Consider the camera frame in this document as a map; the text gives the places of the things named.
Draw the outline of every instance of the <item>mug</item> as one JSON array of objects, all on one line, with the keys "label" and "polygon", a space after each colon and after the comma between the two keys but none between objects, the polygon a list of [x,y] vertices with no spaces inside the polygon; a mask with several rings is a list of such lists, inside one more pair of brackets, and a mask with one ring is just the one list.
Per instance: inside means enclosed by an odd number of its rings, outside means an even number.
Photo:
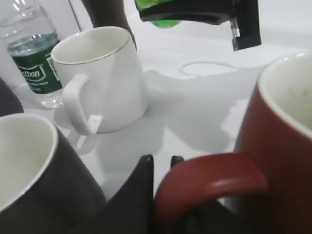
[{"label": "mug", "polygon": [[115,132],[147,110],[146,83],[127,30],[100,27],[75,34],[57,44],[51,57],[78,133]]},{"label": "mug", "polygon": [[66,138],[33,114],[0,118],[0,233],[56,234],[106,204]]},{"label": "mug", "polygon": [[0,77],[0,117],[23,112],[20,100]]},{"label": "mug", "polygon": [[282,58],[260,75],[234,153],[176,165],[156,194],[170,230],[207,200],[228,197],[260,234],[312,233],[312,53]]}]

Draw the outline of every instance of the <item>mug rim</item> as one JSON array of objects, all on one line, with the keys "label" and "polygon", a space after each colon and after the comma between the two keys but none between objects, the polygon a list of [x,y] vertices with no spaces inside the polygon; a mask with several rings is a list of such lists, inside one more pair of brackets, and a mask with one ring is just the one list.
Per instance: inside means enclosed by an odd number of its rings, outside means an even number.
[{"label": "mug rim", "polygon": [[58,131],[57,131],[55,125],[49,119],[42,117],[42,116],[39,116],[39,115],[36,115],[36,114],[18,113],[18,114],[3,116],[3,117],[0,117],[0,124],[3,121],[6,121],[8,119],[19,119],[19,118],[20,119],[35,118],[38,121],[44,122],[49,127],[49,129],[51,130],[53,142],[51,145],[51,151],[49,153],[49,156],[47,157],[45,163],[42,165],[41,169],[38,171],[36,176],[33,177],[33,179],[23,189],[21,189],[21,191],[17,195],[12,197],[12,199],[7,201],[4,205],[0,206],[0,214],[2,212],[4,212],[6,209],[8,209],[10,206],[12,206],[21,197],[23,197],[23,195],[25,195],[34,186],[34,184],[41,178],[42,174],[46,171],[46,169],[50,165],[50,163],[54,157],[54,154],[56,152],[57,145],[59,143],[59,135],[58,135]]},{"label": "mug rim", "polygon": [[291,117],[287,114],[271,97],[268,89],[266,88],[266,80],[270,73],[273,73],[274,70],[284,64],[285,62],[289,62],[290,60],[297,60],[300,57],[308,57],[312,56],[312,52],[301,52],[297,54],[292,54],[289,56],[285,56],[273,61],[270,65],[268,65],[259,75],[257,86],[262,97],[263,101],[267,104],[267,106],[286,124],[296,129],[299,133],[307,136],[308,138],[312,138],[312,130],[306,127],[304,124],[300,123],[295,118]]},{"label": "mug rim", "polygon": [[[105,54],[105,55],[102,55],[100,57],[97,57],[97,58],[93,58],[93,59],[89,59],[89,60],[84,60],[84,61],[79,61],[79,62],[64,62],[64,61],[60,61],[58,59],[55,58],[54,56],[54,53],[56,50],[59,50],[62,46],[64,46],[64,44],[68,43],[69,41],[73,40],[74,38],[76,37],[79,37],[81,35],[85,35],[85,34],[88,34],[90,33],[91,31],[104,31],[106,29],[116,29],[116,30],[120,30],[120,31],[124,31],[127,33],[127,40],[125,41],[124,44],[122,44],[120,47],[112,50],[111,52]],[[129,33],[128,30],[124,29],[124,28],[121,28],[121,27],[116,27],[116,26],[103,26],[103,27],[98,27],[98,28],[91,28],[91,29],[88,29],[88,30],[85,30],[85,31],[82,31],[82,32],[79,32],[79,33],[75,33],[67,38],[65,38],[64,40],[60,41],[51,51],[51,58],[53,60],[53,62],[57,62],[59,64],[64,64],[64,65],[78,65],[78,64],[84,64],[84,63],[90,63],[90,62],[94,62],[94,61],[98,61],[98,60],[101,60],[103,58],[106,58],[106,57],[109,57],[110,55],[113,55],[114,53],[118,52],[119,50],[121,50],[122,48],[124,48],[128,42],[130,41],[131,39],[131,35]]]}]

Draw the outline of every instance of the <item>red mug handle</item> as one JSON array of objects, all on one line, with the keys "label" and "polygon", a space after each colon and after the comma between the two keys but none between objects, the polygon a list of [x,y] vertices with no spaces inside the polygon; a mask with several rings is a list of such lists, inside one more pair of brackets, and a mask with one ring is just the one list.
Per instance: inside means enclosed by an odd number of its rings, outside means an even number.
[{"label": "red mug handle", "polygon": [[155,197],[157,226],[169,230],[197,205],[220,197],[266,193],[269,183],[248,154],[204,156],[181,162],[165,176]]}]

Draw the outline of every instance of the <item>white mug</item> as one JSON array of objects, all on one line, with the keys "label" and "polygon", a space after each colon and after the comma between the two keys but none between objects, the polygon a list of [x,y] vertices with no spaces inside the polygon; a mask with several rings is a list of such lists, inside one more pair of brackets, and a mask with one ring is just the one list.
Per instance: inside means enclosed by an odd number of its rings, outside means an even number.
[{"label": "white mug", "polygon": [[147,86],[130,33],[99,27],[61,41],[51,52],[63,103],[83,135],[130,126],[148,107]]}]

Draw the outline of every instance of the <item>red mug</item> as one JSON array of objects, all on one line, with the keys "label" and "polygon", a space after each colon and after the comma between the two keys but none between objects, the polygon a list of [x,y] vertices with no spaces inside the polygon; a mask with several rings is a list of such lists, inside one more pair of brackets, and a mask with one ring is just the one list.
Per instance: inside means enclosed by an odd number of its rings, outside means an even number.
[{"label": "red mug", "polygon": [[169,231],[220,197],[260,234],[312,233],[312,53],[280,59],[260,75],[234,153],[176,165],[155,199]]}]

